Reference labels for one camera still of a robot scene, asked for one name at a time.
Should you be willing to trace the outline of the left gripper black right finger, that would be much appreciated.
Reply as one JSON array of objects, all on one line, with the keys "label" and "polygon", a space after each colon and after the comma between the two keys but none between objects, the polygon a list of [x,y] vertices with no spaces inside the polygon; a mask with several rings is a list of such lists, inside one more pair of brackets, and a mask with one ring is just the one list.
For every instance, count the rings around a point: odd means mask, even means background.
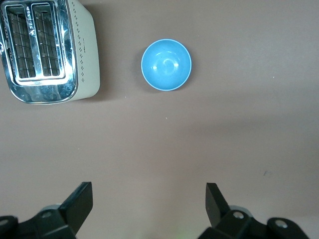
[{"label": "left gripper black right finger", "polygon": [[229,206],[215,183],[206,184],[205,208],[211,226],[200,239],[307,239],[306,233],[293,221],[270,218],[266,224],[257,221],[241,207]]}]

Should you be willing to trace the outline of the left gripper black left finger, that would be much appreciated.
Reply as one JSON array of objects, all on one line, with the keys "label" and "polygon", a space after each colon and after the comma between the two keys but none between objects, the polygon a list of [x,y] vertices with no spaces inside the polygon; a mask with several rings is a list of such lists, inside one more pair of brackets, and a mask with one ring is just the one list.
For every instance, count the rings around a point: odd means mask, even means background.
[{"label": "left gripper black left finger", "polygon": [[2,239],[75,239],[93,208],[91,182],[82,182],[62,204],[43,208],[20,223],[16,216],[1,216]]}]

